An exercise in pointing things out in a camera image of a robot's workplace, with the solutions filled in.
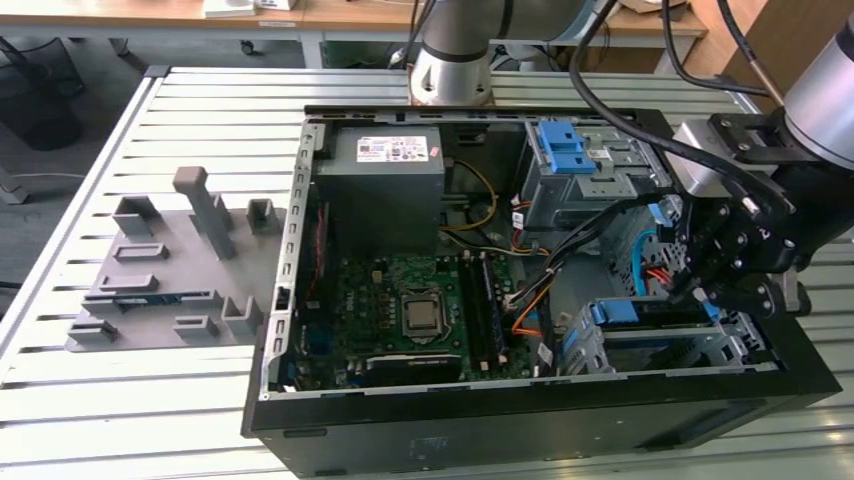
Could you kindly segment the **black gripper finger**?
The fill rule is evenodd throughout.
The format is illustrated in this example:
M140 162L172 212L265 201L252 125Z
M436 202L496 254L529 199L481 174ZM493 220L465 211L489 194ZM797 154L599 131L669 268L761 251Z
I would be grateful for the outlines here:
M672 305L687 303L696 288L719 295L737 284L731 265L733 210L732 199L696 198L687 203L677 222L677 239L685 250L669 287Z
M711 303L756 318L805 315L811 300L797 280L805 257L775 237L717 238L696 260L696 281Z

